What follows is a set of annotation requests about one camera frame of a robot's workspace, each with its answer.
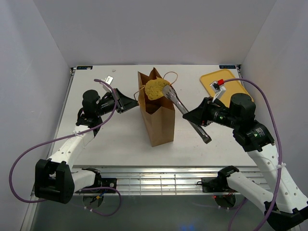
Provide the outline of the herb bread slice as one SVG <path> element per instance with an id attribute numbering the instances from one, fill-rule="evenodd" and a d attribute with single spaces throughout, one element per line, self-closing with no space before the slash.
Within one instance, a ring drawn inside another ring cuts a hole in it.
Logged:
<path id="1" fill-rule="evenodd" d="M 144 87 L 144 92 L 149 100 L 154 101 L 163 97 L 162 90 L 165 86 L 171 85 L 163 78 L 149 80 Z"/>

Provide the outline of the brown paper bag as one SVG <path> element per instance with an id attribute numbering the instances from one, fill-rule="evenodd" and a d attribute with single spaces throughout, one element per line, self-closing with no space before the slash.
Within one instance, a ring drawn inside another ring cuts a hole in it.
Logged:
<path id="1" fill-rule="evenodd" d="M 150 100 L 145 85 L 151 80 L 162 80 L 156 68 L 149 75 L 138 73 L 138 103 L 146 130 L 153 147 L 174 141 L 175 108 L 166 97 Z"/>

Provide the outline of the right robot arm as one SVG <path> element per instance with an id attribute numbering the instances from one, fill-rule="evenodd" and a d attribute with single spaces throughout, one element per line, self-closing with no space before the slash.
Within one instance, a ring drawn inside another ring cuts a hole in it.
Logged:
<path id="1" fill-rule="evenodd" d="M 274 230 L 287 231 L 308 218 L 308 198 L 286 167 L 279 163 L 275 141 L 268 129 L 255 120 L 255 110 L 256 105 L 249 95 L 236 93 L 228 107 L 219 100 L 204 98 L 183 118 L 199 126 L 214 122 L 231 128 L 236 142 L 257 165 L 270 190 L 261 188 L 234 166 L 221 169 L 217 177 L 204 186 L 219 192 L 239 192 L 268 215 L 267 222 Z"/>

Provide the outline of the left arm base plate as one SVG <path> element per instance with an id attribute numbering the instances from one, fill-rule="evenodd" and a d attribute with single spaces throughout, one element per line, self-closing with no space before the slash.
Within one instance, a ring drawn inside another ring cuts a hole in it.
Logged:
<path id="1" fill-rule="evenodd" d="M 100 180 L 98 180 L 98 186 L 116 189 L 117 178 L 101 178 Z M 111 189 L 99 189 L 98 192 L 99 193 L 115 193 L 115 191 Z"/>

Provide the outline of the metal tongs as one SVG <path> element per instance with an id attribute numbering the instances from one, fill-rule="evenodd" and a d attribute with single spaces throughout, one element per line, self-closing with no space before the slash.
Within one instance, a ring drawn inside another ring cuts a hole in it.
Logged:
<path id="1" fill-rule="evenodd" d="M 173 104 L 177 107 L 177 109 L 181 112 L 182 115 L 189 112 L 188 109 L 184 106 L 184 104 L 180 101 L 176 91 L 172 86 L 170 85 L 164 86 L 162 89 L 162 93 L 167 99 L 173 102 Z M 201 126 L 198 126 L 190 121 L 189 123 L 193 127 L 193 129 L 197 132 L 197 134 L 201 137 L 201 139 L 205 144 L 208 144 L 212 141 L 210 136 L 204 131 L 204 129 Z"/>

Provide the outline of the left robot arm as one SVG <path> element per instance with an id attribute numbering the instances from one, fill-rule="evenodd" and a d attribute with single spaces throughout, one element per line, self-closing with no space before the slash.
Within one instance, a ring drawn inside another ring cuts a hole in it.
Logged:
<path id="1" fill-rule="evenodd" d="M 73 172 L 74 162 L 98 134 L 103 115 L 113 110 L 120 114 L 138 106 L 135 99 L 125 96 L 118 89 L 102 97 L 96 90 L 88 90 L 82 97 L 73 136 L 47 160 L 40 159 L 36 163 L 34 190 L 35 196 L 40 199 L 66 204 L 75 192 L 84 188 L 91 192 L 99 191 L 102 187 L 99 172 L 93 168 Z"/>

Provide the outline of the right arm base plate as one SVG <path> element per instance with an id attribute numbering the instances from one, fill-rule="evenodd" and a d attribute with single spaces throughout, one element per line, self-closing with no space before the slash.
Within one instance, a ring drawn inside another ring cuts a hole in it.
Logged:
<path id="1" fill-rule="evenodd" d="M 205 193 L 224 193 L 229 192 L 231 189 L 227 184 L 226 180 L 222 180 L 218 177 L 216 178 L 202 178 L 202 191 Z"/>

